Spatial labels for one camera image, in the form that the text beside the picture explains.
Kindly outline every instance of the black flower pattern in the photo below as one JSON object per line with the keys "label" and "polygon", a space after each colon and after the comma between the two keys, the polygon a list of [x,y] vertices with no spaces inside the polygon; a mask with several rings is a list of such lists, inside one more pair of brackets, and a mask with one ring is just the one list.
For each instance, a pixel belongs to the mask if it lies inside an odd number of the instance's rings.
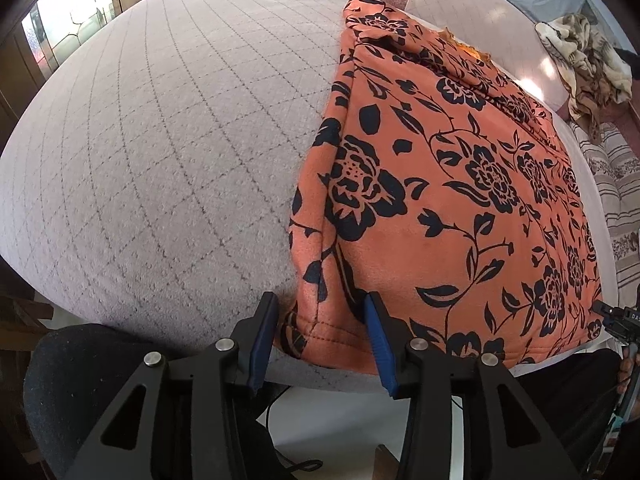
{"label": "black flower pattern", "polygon": [[564,180],[564,183],[566,184],[566,187],[569,191],[571,191],[575,196],[580,196],[578,183],[575,181],[574,170],[567,166],[562,168],[562,180]]}
{"label": "black flower pattern", "polygon": [[495,208],[501,213],[513,212],[520,202],[511,183],[509,173],[498,164],[491,151],[484,146],[474,146],[473,160],[466,165],[466,172],[479,190],[487,191]]}
{"label": "black flower pattern", "polygon": [[584,285],[584,268],[585,261],[580,258],[578,249],[569,246],[567,251],[569,256],[569,264],[567,265],[567,274],[569,279],[569,285],[575,290],[575,295],[578,299],[582,299],[582,286]]}
{"label": "black flower pattern", "polygon": [[500,361],[504,361],[504,339],[501,337],[489,340],[482,346],[476,332],[457,332],[447,339],[447,354],[458,357],[479,356],[481,353],[494,354]]}
{"label": "black flower pattern", "polygon": [[[597,337],[601,320],[585,316],[602,293],[593,239],[550,112],[491,62],[381,0],[351,0],[345,11],[335,99],[292,203],[304,289],[300,315],[296,304],[284,318],[283,349],[335,364],[311,336],[321,303],[329,319],[334,309],[334,319],[350,311],[364,323],[372,269],[343,251],[393,263],[398,317],[412,316],[416,336],[449,355],[502,361],[507,341],[511,366]],[[614,253],[637,250],[635,236]]]}
{"label": "black flower pattern", "polygon": [[517,96],[510,96],[509,98],[505,96],[495,97],[494,104],[520,124],[525,124],[529,119],[529,105],[521,103]]}
{"label": "black flower pattern", "polygon": [[585,221],[582,224],[582,236],[584,237],[584,243],[587,245],[587,250],[589,254],[587,254],[587,260],[590,262],[596,261],[596,248],[593,245],[593,238],[591,237],[591,231],[589,229],[589,224]]}
{"label": "black flower pattern", "polygon": [[562,282],[560,272],[546,266],[542,280],[538,280],[533,289],[536,295],[533,305],[544,318],[540,337],[552,334],[558,322],[564,319],[564,294],[567,289],[568,286]]}
{"label": "black flower pattern", "polygon": [[391,218],[406,214],[404,187],[380,168],[371,144],[347,135],[338,147],[331,171],[330,212],[338,234],[350,242],[359,240],[376,223],[376,215]]}
{"label": "black flower pattern", "polygon": [[369,27],[382,28],[383,30],[394,32],[398,36],[406,36],[405,29],[409,27],[409,24],[405,20],[390,20],[381,12],[368,14],[360,18],[360,23],[369,25]]}
{"label": "black flower pattern", "polygon": [[587,325],[587,332],[589,340],[596,339],[600,335],[602,330],[602,322],[599,319],[594,319]]}
{"label": "black flower pattern", "polygon": [[540,163],[534,160],[528,152],[524,155],[518,155],[516,161],[520,173],[529,181],[536,203],[542,204],[543,200],[549,198],[549,193],[542,180],[543,170]]}
{"label": "black flower pattern", "polygon": [[464,88],[459,83],[443,77],[436,85],[436,89],[442,97],[444,97],[452,105],[461,105],[466,103],[467,105],[480,111],[486,104],[484,98],[476,95],[471,90]]}
{"label": "black flower pattern", "polygon": [[449,73],[444,66],[442,57],[426,47],[423,47],[418,54],[403,50],[400,51],[400,55],[405,60],[427,67],[434,74],[447,75]]}

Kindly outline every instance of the black fabric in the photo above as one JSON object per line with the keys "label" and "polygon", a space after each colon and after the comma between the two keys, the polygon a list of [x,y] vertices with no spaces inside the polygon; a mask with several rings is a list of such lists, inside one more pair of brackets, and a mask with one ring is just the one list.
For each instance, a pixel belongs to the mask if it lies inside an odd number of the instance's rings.
{"label": "black fabric", "polygon": [[640,56],[623,48],[617,48],[615,51],[622,58],[622,61],[631,67],[631,75],[634,79],[640,79]]}
{"label": "black fabric", "polygon": [[578,470],[599,444],[618,394],[620,357],[605,349],[574,354],[518,378]]}

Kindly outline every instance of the blue gripper pad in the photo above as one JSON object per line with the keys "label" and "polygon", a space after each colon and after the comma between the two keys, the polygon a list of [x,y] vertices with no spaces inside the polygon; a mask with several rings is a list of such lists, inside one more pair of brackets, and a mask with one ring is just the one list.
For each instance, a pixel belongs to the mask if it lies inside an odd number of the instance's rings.
{"label": "blue gripper pad", "polygon": [[269,301],[267,312],[255,336],[254,346],[251,348],[251,357],[249,359],[249,380],[247,381],[247,386],[251,388],[254,393],[264,384],[264,376],[267,373],[273,338],[278,324],[278,300],[273,293],[270,294],[268,299],[265,298],[265,296],[267,295],[263,295],[261,301]]}
{"label": "blue gripper pad", "polygon": [[396,381],[396,357],[391,351],[389,341],[386,339],[382,322],[376,311],[376,306],[367,294],[364,299],[364,319],[367,324],[367,332],[371,341],[373,357],[376,360],[380,382],[389,392],[391,397],[398,392],[398,381]]}

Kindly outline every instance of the black cable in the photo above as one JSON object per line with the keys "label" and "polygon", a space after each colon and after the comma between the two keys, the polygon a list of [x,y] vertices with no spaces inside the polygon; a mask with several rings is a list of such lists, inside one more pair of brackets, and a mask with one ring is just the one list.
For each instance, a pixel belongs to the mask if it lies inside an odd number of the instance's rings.
{"label": "black cable", "polygon": [[[269,431],[269,416],[271,415],[271,407],[275,404],[276,400],[278,400],[281,396],[283,396],[284,393],[288,392],[290,388],[291,386],[287,386],[284,390],[282,390],[276,396],[275,399],[273,399],[269,403],[267,407],[267,414],[264,421],[264,427],[267,429],[267,431]],[[296,462],[293,462],[293,460],[290,460],[289,458],[284,456],[277,449],[275,450],[275,452],[281,457],[281,459],[283,459],[285,462],[287,462],[290,465],[290,467],[287,467],[287,473],[293,473],[295,471],[304,471],[305,473],[312,473],[313,471],[317,471],[324,465],[324,462],[322,462],[322,460],[318,460],[315,458],[311,460],[305,460],[304,462],[296,463]]]}

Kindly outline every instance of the metal screw head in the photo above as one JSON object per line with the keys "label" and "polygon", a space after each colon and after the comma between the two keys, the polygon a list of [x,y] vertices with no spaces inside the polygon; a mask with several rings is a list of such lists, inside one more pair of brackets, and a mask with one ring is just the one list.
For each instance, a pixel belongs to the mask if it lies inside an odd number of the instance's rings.
{"label": "metal screw head", "polygon": [[160,352],[149,352],[145,355],[144,361],[147,366],[158,366],[162,361],[162,354]]}
{"label": "metal screw head", "polygon": [[426,350],[429,346],[429,343],[426,339],[422,339],[421,337],[414,337],[411,339],[409,346],[414,350]]}
{"label": "metal screw head", "polygon": [[231,350],[235,345],[236,343],[234,342],[234,340],[229,339],[228,337],[224,337],[216,341],[216,349],[220,350],[221,352]]}
{"label": "metal screw head", "polygon": [[500,362],[500,360],[494,354],[489,354],[489,353],[482,354],[482,357],[480,358],[480,360],[482,361],[483,364],[487,366],[495,366]]}

